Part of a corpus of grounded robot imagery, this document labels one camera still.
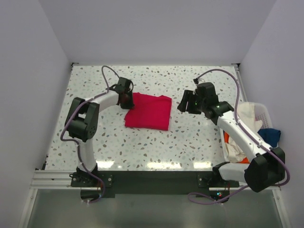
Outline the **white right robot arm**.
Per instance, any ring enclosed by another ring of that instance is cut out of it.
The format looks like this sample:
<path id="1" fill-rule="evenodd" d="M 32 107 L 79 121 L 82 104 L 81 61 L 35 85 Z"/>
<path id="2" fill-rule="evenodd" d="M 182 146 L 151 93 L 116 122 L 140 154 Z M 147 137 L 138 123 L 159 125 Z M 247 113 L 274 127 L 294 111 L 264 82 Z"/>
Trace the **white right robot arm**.
<path id="1" fill-rule="evenodd" d="M 271 147 L 247 127 L 238 117 L 236 107 L 219 101 L 212 83 L 198 84 L 193 91 L 185 90 L 178 110 L 204 114 L 235 141 L 248 159 L 248 164 L 225 161 L 216 165 L 212 169 L 214 178 L 244 182 L 254 192 L 283 186 L 290 181 L 285 152 L 280 147 Z"/>

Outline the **red t shirt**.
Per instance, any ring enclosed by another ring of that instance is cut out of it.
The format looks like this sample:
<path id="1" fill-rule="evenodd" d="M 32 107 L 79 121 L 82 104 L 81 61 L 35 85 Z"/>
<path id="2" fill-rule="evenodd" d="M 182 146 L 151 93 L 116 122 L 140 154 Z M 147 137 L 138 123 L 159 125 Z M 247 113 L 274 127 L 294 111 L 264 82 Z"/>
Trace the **red t shirt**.
<path id="1" fill-rule="evenodd" d="M 167 131 L 170 124 L 172 99 L 161 95 L 133 94 L 134 108 L 124 118 L 128 128 L 145 128 Z"/>

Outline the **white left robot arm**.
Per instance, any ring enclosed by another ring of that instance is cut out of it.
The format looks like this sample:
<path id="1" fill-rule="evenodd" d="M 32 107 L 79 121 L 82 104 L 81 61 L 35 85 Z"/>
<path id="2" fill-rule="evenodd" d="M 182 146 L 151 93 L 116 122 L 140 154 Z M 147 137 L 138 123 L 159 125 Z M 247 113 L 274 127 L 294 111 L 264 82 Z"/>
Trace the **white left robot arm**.
<path id="1" fill-rule="evenodd" d="M 97 169 L 94 156 L 93 137 L 98 128 L 98 117 L 103 110 L 118 105 L 124 110 L 134 108 L 133 82 L 120 77 L 118 82 L 105 92 L 91 98 L 73 99 L 60 136 L 63 142 L 75 142 L 78 169 L 93 172 Z"/>

